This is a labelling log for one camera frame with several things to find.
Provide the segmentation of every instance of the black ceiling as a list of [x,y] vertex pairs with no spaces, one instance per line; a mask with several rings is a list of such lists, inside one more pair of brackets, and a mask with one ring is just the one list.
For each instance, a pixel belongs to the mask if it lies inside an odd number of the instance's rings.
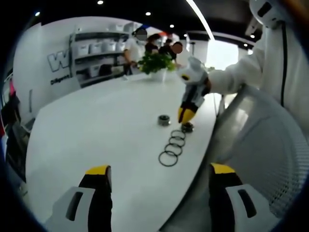
[[[44,3],[33,5],[33,12],[38,10],[41,14],[39,17],[33,17],[31,25],[38,22],[44,25],[79,16],[107,16],[140,22],[180,36],[190,30],[205,31],[186,0],[104,0],[102,5],[98,5],[97,1],[42,1]],[[245,35],[252,18],[248,0],[195,0],[195,3],[212,31],[234,35],[253,42],[260,38],[260,31],[256,31],[254,39]],[[146,16],[146,12],[151,12],[151,16]],[[207,35],[196,33],[189,34],[189,36],[193,40],[208,39]]]

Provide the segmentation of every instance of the white table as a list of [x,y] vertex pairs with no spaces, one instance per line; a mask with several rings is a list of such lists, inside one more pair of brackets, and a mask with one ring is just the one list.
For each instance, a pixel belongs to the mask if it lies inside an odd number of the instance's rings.
[[[40,110],[26,161],[29,201],[45,222],[52,206],[85,171],[112,167],[112,231],[155,232],[174,212],[194,179],[216,120],[213,95],[207,95],[192,120],[195,130],[173,167],[158,155],[178,129],[184,84],[174,74],[165,83],[136,80],[140,74],[99,83],[67,95]],[[171,117],[169,127],[157,117]]]

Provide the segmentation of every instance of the black shirt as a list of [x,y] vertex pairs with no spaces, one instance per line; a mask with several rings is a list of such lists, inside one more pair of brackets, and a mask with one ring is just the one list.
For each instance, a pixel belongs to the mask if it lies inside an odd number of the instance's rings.
[[159,50],[158,46],[157,45],[154,45],[152,43],[147,43],[145,45],[145,52],[150,52],[152,53],[153,50]]
[[172,60],[173,59],[176,60],[177,55],[172,51],[172,49],[169,45],[165,45],[163,47],[160,47],[159,53],[170,55]]

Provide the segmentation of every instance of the person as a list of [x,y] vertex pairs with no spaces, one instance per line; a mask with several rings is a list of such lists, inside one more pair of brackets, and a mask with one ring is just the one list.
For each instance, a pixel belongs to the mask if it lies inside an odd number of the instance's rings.
[[156,44],[157,40],[161,39],[159,34],[153,34],[148,37],[147,44],[145,45],[145,53],[158,53],[159,48]]
[[172,43],[172,40],[167,39],[164,43],[164,46],[160,47],[159,53],[167,54],[171,57],[171,60],[176,60],[176,54],[172,51],[171,43]]
[[190,57],[190,53],[187,49],[183,48],[183,44],[181,42],[176,42],[171,47],[172,51],[176,54],[175,63],[178,68],[186,66],[188,64],[188,58]]
[[132,38],[129,38],[125,44],[124,58],[126,64],[124,65],[125,75],[132,75],[132,68],[137,68],[138,61],[143,56],[141,40],[147,38],[147,32],[143,28],[138,28],[132,32]]
[[[309,1],[298,0],[307,6]],[[253,53],[225,71],[209,73],[205,93],[232,94],[242,84],[259,85],[299,123],[309,142],[309,62],[291,27],[267,0],[250,0],[254,17],[263,26]]]

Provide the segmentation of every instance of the o-ring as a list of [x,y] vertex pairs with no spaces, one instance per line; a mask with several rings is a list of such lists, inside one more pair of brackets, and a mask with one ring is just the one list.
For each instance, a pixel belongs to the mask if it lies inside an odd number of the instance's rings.
[[[174,140],[176,140],[176,141],[182,141],[182,144],[173,143],[173,142],[171,142],[172,139],[174,139]],[[183,147],[183,146],[185,145],[185,140],[182,139],[182,137],[180,137],[180,136],[177,136],[177,137],[170,137],[170,138],[169,138],[169,144],[176,144],[177,146]]]
[[[169,156],[174,156],[175,159],[176,159],[175,163],[173,163],[173,164],[165,164],[165,163],[163,163],[163,162],[161,161],[161,156],[162,156],[163,154],[167,154],[167,155],[169,155]],[[172,167],[172,166],[176,165],[176,163],[178,162],[178,156],[174,155],[174,154],[173,154],[172,152],[170,152],[170,151],[163,151],[163,152],[161,152],[160,155],[159,155],[159,157],[158,157],[158,159],[159,159],[159,162],[160,162],[163,166],[165,166],[165,167]]]
[[[183,136],[179,136],[179,135],[173,135],[173,133],[175,132],[180,132]],[[185,139],[185,133],[182,131],[182,130],[173,130],[171,133],[170,133],[171,137],[181,137],[182,139]]]
[[[180,150],[180,152],[179,152],[178,154],[176,154],[176,153],[173,152],[173,151],[169,151],[169,150],[167,150],[168,146],[176,147],[176,148],[178,148],[178,149]],[[182,152],[183,152],[183,149],[182,149],[181,146],[179,146],[179,145],[177,145],[177,144],[167,144],[167,145],[165,146],[165,148],[164,148],[164,152],[170,152],[170,153],[173,153],[174,156],[180,156],[180,155],[182,154]]]

